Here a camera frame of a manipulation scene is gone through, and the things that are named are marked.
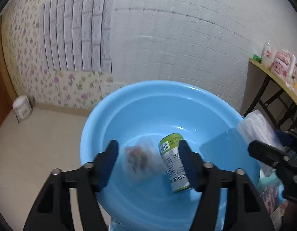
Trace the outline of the green white cylindrical can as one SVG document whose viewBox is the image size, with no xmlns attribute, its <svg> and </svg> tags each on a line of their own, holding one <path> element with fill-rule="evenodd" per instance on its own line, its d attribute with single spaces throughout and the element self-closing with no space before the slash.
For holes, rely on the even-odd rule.
<svg viewBox="0 0 297 231">
<path fill-rule="evenodd" d="M 178 133 L 170 134 L 159 142 L 159 150 L 165 163 L 173 193 L 191 187 L 179 156 L 179 142 L 183 139 Z"/>
</svg>

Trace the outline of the light blue plastic basin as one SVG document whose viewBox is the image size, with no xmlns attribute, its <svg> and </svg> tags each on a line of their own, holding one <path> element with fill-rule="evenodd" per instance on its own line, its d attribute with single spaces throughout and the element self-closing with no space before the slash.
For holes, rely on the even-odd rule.
<svg viewBox="0 0 297 231">
<path fill-rule="evenodd" d="M 173 81 L 146 81 L 117 90 L 91 112 L 80 142 L 82 163 L 92 161 L 111 140 L 119 155 L 109 182 L 98 195 L 102 207 L 130 230 L 188 230 L 201 195 L 172 191 L 167 175 L 136 176 L 126 148 L 152 146 L 159 157 L 169 150 L 161 140 L 180 134 L 193 152 L 219 169 L 243 169 L 258 184 L 260 166 L 237 131 L 241 115 L 214 94 Z"/>
</svg>

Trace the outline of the green small box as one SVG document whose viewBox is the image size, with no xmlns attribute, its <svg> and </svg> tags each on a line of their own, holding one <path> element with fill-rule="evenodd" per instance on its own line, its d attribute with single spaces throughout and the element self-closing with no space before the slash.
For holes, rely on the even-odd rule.
<svg viewBox="0 0 297 231">
<path fill-rule="evenodd" d="M 259 57 L 258 55 L 256 55 L 256 54 L 254 54 L 253 55 L 253 60 L 254 61 L 256 61 L 256 62 L 258 62 L 258 63 L 261 63 L 261 61 L 262 61 L 262 58 L 261 57 Z"/>
</svg>

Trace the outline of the white spoon packet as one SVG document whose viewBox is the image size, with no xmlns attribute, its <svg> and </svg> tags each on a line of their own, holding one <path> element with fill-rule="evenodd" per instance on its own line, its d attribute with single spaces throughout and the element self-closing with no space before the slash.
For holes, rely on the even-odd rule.
<svg viewBox="0 0 297 231">
<path fill-rule="evenodd" d="M 249 113 L 238 124 L 237 130 L 247 144 L 250 144 L 254 140 L 258 140 L 280 151 L 285 151 L 284 146 L 276 135 L 274 129 L 260 110 L 255 110 Z"/>
</svg>

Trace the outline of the clear bag with pink snack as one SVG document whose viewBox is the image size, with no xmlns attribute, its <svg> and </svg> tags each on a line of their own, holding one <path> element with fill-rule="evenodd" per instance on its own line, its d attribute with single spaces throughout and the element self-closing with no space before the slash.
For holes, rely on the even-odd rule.
<svg viewBox="0 0 297 231">
<path fill-rule="evenodd" d="M 141 136 L 135 145 L 124 148 L 121 166 L 127 180 L 133 184 L 167 174 L 165 163 L 149 136 Z"/>
</svg>

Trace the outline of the pink pig rice cooker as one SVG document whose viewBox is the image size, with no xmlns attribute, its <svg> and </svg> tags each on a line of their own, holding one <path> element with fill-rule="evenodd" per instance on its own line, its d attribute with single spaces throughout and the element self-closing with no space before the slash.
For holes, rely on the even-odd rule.
<svg viewBox="0 0 297 231">
<path fill-rule="evenodd" d="M 296 56 L 287 51 L 277 51 L 272 63 L 271 71 L 282 81 L 290 81 L 296 65 Z"/>
</svg>

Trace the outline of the white bottle red label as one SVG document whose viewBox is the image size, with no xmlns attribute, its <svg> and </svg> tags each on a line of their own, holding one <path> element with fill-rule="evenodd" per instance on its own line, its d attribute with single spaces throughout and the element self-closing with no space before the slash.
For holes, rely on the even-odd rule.
<svg viewBox="0 0 297 231">
<path fill-rule="evenodd" d="M 271 40 L 268 40 L 262 49 L 261 53 L 261 64 L 267 67 L 272 65 L 273 60 L 271 59 L 272 55 L 272 43 Z"/>
</svg>

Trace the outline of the yellow folding side table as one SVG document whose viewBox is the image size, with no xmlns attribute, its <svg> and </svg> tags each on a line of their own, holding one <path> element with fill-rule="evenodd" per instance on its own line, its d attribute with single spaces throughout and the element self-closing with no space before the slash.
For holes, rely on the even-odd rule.
<svg viewBox="0 0 297 231">
<path fill-rule="evenodd" d="M 282 125 L 290 119 L 292 121 L 292 124 L 289 127 L 289 130 L 297 130 L 297 95 L 295 94 L 295 92 L 287 87 L 286 84 L 283 83 L 282 80 L 277 78 L 271 71 L 269 71 L 269 69 L 265 68 L 256 60 L 250 58 L 248 61 L 250 64 L 253 64 L 258 69 L 263 71 L 265 74 L 265 78 L 256 96 L 254 97 L 253 101 L 251 102 L 243 116 L 247 116 L 256 108 L 257 105 L 259 105 L 275 128 L 281 129 Z M 271 82 L 276 84 L 279 89 L 266 101 L 263 101 L 261 98 L 264 95 L 269 83 Z M 272 106 L 275 101 L 281 102 L 281 104 L 286 109 L 285 114 L 279 120 L 276 120 L 269 110 L 269 107 Z"/>
</svg>

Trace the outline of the white plastic bucket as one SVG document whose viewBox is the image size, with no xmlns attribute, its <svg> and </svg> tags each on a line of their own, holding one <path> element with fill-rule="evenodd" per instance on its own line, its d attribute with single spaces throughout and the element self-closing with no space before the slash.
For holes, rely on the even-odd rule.
<svg viewBox="0 0 297 231">
<path fill-rule="evenodd" d="M 21 95 L 17 97 L 14 100 L 12 107 L 18 122 L 30 117 L 33 110 L 31 103 L 26 95 Z"/>
</svg>

